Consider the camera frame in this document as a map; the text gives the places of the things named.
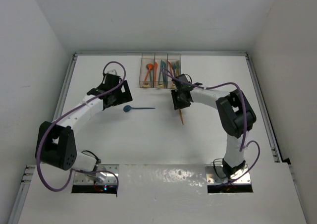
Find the yellow-orange spoon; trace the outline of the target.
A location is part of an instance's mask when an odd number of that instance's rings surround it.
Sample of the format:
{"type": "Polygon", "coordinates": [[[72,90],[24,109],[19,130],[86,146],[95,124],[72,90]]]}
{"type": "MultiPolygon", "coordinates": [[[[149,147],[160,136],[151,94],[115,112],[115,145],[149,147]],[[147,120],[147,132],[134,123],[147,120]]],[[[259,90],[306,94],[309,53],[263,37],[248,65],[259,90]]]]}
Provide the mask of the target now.
{"type": "Polygon", "coordinates": [[[182,123],[182,125],[184,125],[184,118],[183,118],[182,110],[178,109],[178,111],[179,111],[179,116],[180,116],[180,119],[181,119],[181,123],[182,123]]]}

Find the blue fork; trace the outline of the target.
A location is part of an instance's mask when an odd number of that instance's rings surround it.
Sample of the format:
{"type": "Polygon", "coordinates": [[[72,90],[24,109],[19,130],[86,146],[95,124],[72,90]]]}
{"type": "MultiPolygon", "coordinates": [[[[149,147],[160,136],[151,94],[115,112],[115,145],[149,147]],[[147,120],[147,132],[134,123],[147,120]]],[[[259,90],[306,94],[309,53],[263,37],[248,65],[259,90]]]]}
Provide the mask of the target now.
{"type": "Polygon", "coordinates": [[[176,68],[175,62],[171,63],[171,67],[172,67],[172,70],[173,70],[173,75],[174,75],[174,77],[176,77],[177,76],[177,68],[176,68]]]}

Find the red-orange spoon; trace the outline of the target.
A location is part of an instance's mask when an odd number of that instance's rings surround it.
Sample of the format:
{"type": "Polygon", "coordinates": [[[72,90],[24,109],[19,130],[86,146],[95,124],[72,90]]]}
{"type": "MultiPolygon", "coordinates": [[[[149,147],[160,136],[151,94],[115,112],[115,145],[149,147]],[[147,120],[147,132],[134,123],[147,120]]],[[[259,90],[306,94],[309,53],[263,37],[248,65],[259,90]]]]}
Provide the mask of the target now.
{"type": "Polygon", "coordinates": [[[146,73],[146,76],[145,76],[145,78],[144,78],[144,81],[150,81],[150,76],[149,76],[149,74],[150,74],[150,69],[152,69],[152,68],[154,68],[154,65],[153,65],[153,64],[148,63],[148,64],[146,65],[147,73],[146,73]]]}

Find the red-orange knife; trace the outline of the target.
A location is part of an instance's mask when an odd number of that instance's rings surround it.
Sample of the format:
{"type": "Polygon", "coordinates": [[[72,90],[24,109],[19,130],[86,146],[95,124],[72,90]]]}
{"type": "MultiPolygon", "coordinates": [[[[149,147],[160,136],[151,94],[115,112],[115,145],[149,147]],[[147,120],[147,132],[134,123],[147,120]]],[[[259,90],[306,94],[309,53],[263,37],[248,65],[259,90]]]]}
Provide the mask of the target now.
{"type": "Polygon", "coordinates": [[[158,63],[154,62],[154,82],[158,82],[158,63]]]}

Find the red-orange fork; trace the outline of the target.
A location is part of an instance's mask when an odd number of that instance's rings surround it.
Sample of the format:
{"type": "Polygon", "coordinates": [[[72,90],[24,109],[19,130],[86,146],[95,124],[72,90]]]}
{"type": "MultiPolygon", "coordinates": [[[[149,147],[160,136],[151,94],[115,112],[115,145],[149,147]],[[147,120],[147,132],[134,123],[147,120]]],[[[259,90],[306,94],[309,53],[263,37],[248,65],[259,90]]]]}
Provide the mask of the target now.
{"type": "Polygon", "coordinates": [[[172,63],[172,62],[168,61],[168,64],[169,64],[169,67],[170,67],[170,73],[172,74],[172,76],[174,76],[174,75],[173,75],[173,70],[172,70],[172,67],[171,67],[171,63],[172,63]]]}

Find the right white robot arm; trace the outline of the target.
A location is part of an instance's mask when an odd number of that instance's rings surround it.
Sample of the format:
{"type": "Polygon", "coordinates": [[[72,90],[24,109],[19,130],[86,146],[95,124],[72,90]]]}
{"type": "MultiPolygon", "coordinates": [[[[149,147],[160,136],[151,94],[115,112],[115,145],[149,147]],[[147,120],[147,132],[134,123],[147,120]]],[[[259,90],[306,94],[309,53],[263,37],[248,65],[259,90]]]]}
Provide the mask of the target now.
{"type": "Polygon", "coordinates": [[[185,74],[171,79],[175,85],[175,89],[171,90],[175,110],[199,103],[218,111],[222,128],[227,134],[222,167],[226,177],[231,177],[245,165],[245,140],[257,120],[244,93],[233,82],[204,87],[201,83],[190,83],[185,74]]]}

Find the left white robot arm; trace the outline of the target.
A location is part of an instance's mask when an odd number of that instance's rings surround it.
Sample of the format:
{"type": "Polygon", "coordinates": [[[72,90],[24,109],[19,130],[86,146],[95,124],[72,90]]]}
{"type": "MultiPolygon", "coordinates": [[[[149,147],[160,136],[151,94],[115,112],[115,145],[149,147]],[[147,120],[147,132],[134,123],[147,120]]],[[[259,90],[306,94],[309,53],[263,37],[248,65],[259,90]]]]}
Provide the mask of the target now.
{"type": "Polygon", "coordinates": [[[97,159],[76,149],[75,134],[95,115],[109,107],[132,101],[126,80],[106,73],[102,83],[92,88],[69,114],[40,125],[36,159],[62,170],[93,172],[97,159]]]}

